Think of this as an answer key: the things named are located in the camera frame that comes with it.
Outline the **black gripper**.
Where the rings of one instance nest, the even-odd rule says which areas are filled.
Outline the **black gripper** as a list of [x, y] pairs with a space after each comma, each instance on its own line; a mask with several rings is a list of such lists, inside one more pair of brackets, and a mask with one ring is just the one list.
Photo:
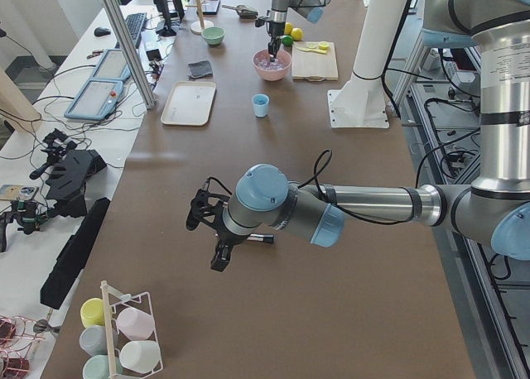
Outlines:
[[218, 235], [218, 242], [210, 262], [210, 269], [224, 271], [229, 265], [233, 246], [242, 243], [251, 233], [250, 227], [237, 223], [225, 207], [214, 208], [214, 230]]
[[284, 35], [285, 22], [269, 21], [267, 26], [267, 33], [270, 36], [270, 41], [267, 44], [267, 51], [270, 60], [277, 59], [277, 53], [280, 49], [280, 40]]

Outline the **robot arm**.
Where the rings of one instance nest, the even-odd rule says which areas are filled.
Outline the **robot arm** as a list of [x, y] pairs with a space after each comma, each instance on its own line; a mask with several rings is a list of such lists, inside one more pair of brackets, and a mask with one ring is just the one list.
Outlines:
[[275, 166], [255, 165], [214, 206], [213, 270], [260, 225], [329, 247], [349, 217], [442, 226], [506, 257], [529, 258], [529, 0], [426, 0], [422, 34], [436, 48], [480, 48], [479, 176], [470, 185], [375, 188], [299, 184]]
[[287, 13], [293, 9], [308, 22], [316, 24], [330, 0], [272, 0], [271, 8], [262, 20], [267, 24], [270, 41], [267, 45], [269, 59], [275, 61], [287, 23]]

